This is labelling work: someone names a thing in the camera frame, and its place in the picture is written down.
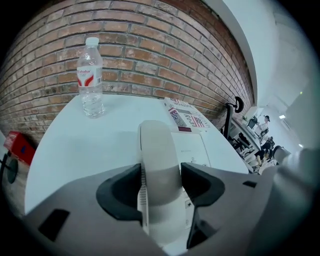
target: computer monitor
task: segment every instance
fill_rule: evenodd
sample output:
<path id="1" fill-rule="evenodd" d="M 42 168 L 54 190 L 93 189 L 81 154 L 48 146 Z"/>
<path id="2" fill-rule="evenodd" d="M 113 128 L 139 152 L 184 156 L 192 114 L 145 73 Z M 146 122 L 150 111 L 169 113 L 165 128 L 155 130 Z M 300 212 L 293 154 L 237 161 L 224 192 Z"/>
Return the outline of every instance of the computer monitor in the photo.
<path id="1" fill-rule="evenodd" d="M 250 127 L 250 129 L 253 129 L 255 127 L 257 122 L 255 122 L 255 120 L 250 119 L 249 123 L 248 123 L 248 127 Z"/>

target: white ceiling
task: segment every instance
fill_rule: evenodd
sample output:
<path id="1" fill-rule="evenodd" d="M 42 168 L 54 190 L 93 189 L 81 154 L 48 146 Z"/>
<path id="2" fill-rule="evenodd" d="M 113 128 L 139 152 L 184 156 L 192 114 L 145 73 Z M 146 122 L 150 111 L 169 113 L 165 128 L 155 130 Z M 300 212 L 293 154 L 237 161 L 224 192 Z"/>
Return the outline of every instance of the white ceiling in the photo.
<path id="1" fill-rule="evenodd" d="M 313 49 L 304 32 L 279 4 L 273 3 L 278 30 L 278 60 L 268 91 L 267 105 L 285 114 L 316 71 Z"/>

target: brick wall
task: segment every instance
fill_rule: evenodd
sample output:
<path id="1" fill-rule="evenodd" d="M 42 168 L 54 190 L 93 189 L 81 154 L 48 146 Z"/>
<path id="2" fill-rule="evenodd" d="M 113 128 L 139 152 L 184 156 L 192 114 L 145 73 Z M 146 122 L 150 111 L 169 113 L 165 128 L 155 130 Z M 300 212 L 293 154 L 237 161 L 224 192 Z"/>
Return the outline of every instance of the brick wall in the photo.
<path id="1" fill-rule="evenodd" d="M 226 102 L 254 102 L 241 50 L 199 0 L 65 0 L 47 4 L 16 36 L 0 71 L 0 129 L 39 142 L 78 94 L 76 62 L 99 37 L 103 91 L 171 97 L 220 128 Z"/>

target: person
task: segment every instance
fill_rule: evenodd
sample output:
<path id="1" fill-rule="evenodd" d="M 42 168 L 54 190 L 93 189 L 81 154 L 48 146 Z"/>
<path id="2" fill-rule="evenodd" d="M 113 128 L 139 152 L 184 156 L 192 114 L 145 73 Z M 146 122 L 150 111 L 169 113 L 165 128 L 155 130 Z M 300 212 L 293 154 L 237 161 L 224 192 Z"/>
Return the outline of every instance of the person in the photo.
<path id="1" fill-rule="evenodd" d="M 268 129 L 268 122 L 270 122 L 270 117 L 268 115 L 264 116 L 264 123 L 260 124 L 260 122 L 257 122 L 256 125 L 258 126 L 258 129 L 256 130 L 257 134 L 261 134 L 261 132 L 264 132 L 266 129 Z"/>
<path id="2" fill-rule="evenodd" d="M 266 149 L 266 150 L 261 149 L 260 151 L 258 151 L 254 155 L 252 155 L 247 160 L 247 163 L 251 167 L 257 167 L 257 166 L 261 166 L 265 160 L 270 159 L 271 157 L 272 157 L 272 150 L 270 150 L 270 149 Z"/>
<path id="3" fill-rule="evenodd" d="M 271 141 L 274 139 L 274 137 L 268 137 L 266 139 L 266 142 L 261 146 L 262 150 L 269 150 L 271 149 L 272 145 L 271 145 Z"/>

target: white table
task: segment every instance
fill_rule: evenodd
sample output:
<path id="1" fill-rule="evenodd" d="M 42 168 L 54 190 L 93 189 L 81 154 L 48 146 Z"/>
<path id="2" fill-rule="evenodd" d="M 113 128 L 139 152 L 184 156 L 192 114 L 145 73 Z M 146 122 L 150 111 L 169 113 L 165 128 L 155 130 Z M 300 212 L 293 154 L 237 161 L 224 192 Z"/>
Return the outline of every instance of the white table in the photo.
<path id="1" fill-rule="evenodd" d="M 247 159 L 250 158 L 250 156 L 252 156 L 253 154 L 257 153 L 258 151 L 261 150 L 260 147 L 260 141 L 258 140 L 257 137 L 255 137 L 248 129 L 248 126 L 245 124 L 242 124 L 241 122 L 239 122 L 237 119 L 232 118 L 231 120 L 232 124 L 238 128 L 242 134 L 247 138 L 247 140 L 250 142 L 250 144 L 253 147 L 253 152 L 251 152 L 249 155 L 247 155 L 244 160 L 246 161 Z"/>
<path id="2" fill-rule="evenodd" d="M 102 100 L 105 114 L 98 119 L 85 116 L 78 96 L 54 119 L 30 166 L 24 199 L 26 214 L 68 182 L 136 164 L 138 126 L 144 120 L 176 125 L 163 100 L 111 94 L 103 95 Z M 237 152 L 213 125 L 201 136 L 212 167 L 248 173 Z M 187 235 L 169 244 L 167 250 L 181 252 Z"/>

